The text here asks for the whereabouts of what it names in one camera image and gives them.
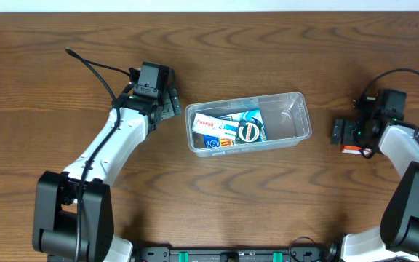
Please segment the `red Panadol box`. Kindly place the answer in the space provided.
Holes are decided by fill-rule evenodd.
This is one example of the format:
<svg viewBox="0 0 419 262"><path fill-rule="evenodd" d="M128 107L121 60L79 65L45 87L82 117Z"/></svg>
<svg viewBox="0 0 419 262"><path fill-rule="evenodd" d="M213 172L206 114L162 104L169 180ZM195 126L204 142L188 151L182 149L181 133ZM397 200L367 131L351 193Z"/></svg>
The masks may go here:
<svg viewBox="0 0 419 262"><path fill-rule="evenodd" d="M342 154L361 154L361 147L360 146L351 146L351 145L344 145L341 147Z"/></svg>

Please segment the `white Panadol packet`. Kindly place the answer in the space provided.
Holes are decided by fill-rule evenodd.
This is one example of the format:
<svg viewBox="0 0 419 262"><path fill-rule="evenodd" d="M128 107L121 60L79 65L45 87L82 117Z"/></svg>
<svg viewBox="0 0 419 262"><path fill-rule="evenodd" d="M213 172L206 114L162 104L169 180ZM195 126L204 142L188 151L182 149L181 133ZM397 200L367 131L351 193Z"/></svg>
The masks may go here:
<svg viewBox="0 0 419 262"><path fill-rule="evenodd" d="M218 119L204 114L196 114L191 129L193 132L201 135L235 140L238 128L238 122Z"/></svg>

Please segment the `blue fever medicine box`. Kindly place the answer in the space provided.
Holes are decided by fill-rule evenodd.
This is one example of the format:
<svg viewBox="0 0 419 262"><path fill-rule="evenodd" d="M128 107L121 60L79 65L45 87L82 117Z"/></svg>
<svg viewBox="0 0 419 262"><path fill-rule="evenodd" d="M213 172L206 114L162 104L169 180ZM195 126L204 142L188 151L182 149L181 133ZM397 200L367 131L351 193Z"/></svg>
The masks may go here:
<svg viewBox="0 0 419 262"><path fill-rule="evenodd" d="M226 114L224 116L219 116L219 119L229 120L229 121L235 121L235 122L255 122L258 121L264 126L265 134L266 129L265 125L263 123L263 119L261 116L261 112L259 109L257 110L251 110L251 111L245 111L245 112L239 112L239 113L233 113L233 114ZM208 135L203 135L204 144L206 148L219 148L219 147L227 147L227 146L234 146L238 145L235 140L226 140L222 138L216 138Z"/></svg>

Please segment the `clear plastic container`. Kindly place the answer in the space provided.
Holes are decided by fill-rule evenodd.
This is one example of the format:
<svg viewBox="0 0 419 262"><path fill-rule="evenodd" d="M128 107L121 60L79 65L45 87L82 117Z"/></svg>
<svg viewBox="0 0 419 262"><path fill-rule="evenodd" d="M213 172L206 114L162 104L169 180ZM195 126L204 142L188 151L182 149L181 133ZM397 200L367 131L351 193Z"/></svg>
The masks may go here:
<svg viewBox="0 0 419 262"><path fill-rule="evenodd" d="M203 135L191 129L196 114L219 117L257 109L266 129L264 142L206 148ZM199 157L293 147L312 134L306 101L299 92L190 104L185 110L185 123L188 146Z"/></svg>

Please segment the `green Zam-Buk box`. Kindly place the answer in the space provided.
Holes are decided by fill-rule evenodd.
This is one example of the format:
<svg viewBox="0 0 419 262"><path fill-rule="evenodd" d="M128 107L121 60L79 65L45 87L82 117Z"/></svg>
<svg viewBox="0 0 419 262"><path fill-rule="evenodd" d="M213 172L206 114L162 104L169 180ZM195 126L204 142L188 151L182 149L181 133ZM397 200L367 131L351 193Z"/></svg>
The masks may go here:
<svg viewBox="0 0 419 262"><path fill-rule="evenodd" d="M266 141L264 126L258 122L240 122L236 132L236 143L257 143Z"/></svg>

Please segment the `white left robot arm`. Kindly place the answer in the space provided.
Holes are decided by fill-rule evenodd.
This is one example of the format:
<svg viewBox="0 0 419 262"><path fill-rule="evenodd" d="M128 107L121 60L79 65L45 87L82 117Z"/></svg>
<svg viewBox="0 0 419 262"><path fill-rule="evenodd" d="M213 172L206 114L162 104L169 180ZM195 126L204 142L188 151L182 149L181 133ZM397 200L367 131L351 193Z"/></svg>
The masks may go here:
<svg viewBox="0 0 419 262"><path fill-rule="evenodd" d="M114 233L111 188L134 149L160 121L182 113L173 69L144 62L113 97L108 120L62 172L36 184L32 244L48 261L130 261L133 244Z"/></svg>

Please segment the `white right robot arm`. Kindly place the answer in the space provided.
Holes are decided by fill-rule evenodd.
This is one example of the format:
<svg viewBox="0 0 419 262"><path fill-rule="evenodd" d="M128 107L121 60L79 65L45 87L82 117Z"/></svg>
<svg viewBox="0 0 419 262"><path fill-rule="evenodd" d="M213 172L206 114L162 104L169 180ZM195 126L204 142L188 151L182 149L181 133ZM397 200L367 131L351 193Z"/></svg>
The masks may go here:
<svg viewBox="0 0 419 262"><path fill-rule="evenodd" d="M386 156L400 182L379 226L342 238L339 261L419 261L419 131L404 122L405 99L405 93L390 89L376 97L362 94L354 103L359 120L341 129L363 157Z"/></svg>

